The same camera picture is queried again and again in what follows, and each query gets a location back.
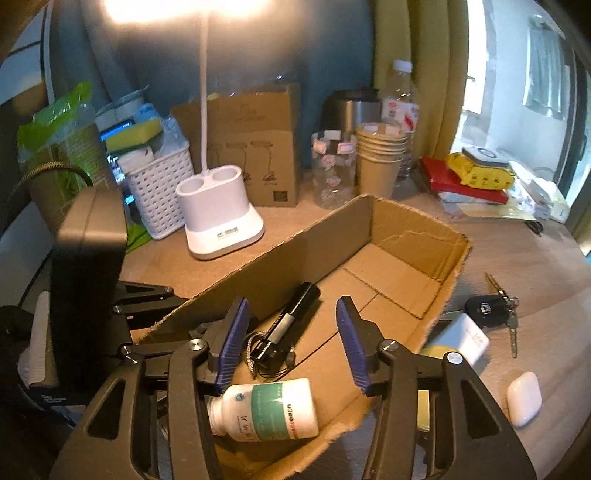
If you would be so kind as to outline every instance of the curtain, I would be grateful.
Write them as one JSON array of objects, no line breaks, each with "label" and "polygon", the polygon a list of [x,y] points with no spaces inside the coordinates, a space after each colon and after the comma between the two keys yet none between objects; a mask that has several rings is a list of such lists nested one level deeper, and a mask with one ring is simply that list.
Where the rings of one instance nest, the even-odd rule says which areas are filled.
[{"label": "curtain", "polygon": [[383,87],[389,65],[411,60],[420,117],[419,156],[445,158],[462,113],[468,71],[466,0],[377,0],[374,84]]}]

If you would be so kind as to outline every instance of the flashlight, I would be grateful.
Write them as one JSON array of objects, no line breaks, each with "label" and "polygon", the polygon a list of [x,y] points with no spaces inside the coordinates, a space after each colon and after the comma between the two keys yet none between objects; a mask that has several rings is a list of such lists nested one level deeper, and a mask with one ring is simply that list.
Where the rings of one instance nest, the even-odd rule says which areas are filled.
[{"label": "flashlight", "polygon": [[290,349],[298,341],[307,326],[320,290],[313,283],[303,283],[251,352],[251,360],[260,368],[274,372],[281,368]]}]

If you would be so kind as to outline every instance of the stack of paper cups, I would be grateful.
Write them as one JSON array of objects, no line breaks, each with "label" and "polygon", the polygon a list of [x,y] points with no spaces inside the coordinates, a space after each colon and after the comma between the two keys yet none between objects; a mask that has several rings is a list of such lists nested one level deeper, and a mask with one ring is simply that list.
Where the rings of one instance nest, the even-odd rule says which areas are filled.
[{"label": "stack of paper cups", "polygon": [[408,135],[388,124],[357,128],[359,190],[390,198],[408,147]]}]

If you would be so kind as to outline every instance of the cardboard packaging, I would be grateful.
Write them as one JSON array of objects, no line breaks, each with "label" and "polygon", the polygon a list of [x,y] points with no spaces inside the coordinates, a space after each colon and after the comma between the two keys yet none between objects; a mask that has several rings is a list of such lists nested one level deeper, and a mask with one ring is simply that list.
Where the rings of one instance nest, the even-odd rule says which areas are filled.
[{"label": "cardboard packaging", "polygon": [[[294,131],[300,115],[299,86],[274,86],[262,93],[210,100],[207,108],[210,168],[239,166],[255,206],[296,206],[299,165]],[[191,143],[195,172],[200,172],[200,105],[179,105],[171,113]]]},{"label": "cardboard packaging", "polygon": [[[310,380],[319,436],[263,445],[216,438],[226,480],[282,480],[357,428],[372,404],[353,383],[337,333],[337,300],[350,295],[362,318],[418,352],[470,249],[467,237],[418,210],[361,196],[189,300],[140,342],[187,339],[198,323],[222,318],[236,296],[246,297],[252,314],[265,319],[255,328],[267,329],[302,282],[317,283],[320,306],[295,346],[295,368],[282,380]],[[241,362],[233,383],[252,382]]]}]

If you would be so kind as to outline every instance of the metal key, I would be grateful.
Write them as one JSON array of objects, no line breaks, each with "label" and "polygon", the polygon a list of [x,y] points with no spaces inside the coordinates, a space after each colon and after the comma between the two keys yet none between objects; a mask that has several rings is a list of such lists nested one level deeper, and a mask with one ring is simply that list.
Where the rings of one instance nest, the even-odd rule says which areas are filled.
[{"label": "metal key", "polygon": [[511,335],[511,355],[513,358],[517,358],[517,327],[519,326],[517,315],[514,313],[509,315],[507,326],[509,327],[509,335]]}]

